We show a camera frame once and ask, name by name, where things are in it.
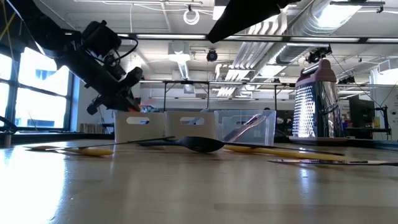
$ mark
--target wooden table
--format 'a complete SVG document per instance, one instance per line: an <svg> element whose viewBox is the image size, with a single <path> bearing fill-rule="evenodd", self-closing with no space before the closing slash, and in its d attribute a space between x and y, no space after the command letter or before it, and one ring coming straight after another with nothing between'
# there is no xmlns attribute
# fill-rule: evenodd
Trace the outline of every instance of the wooden table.
<svg viewBox="0 0 398 224"><path fill-rule="evenodd" d="M307 148L398 161L392 151ZM273 164L272 156L172 147L114 150L87 157L0 149L0 223L398 223L398 167Z"/></svg>

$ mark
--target cheese grater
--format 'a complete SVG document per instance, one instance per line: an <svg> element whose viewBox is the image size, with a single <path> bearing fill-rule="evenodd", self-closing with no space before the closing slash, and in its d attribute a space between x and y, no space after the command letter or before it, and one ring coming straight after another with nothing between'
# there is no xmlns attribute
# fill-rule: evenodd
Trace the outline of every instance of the cheese grater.
<svg viewBox="0 0 398 224"><path fill-rule="evenodd" d="M296 83L293 136L291 139L343 138L336 75L323 59L312 75L301 72Z"/></svg>

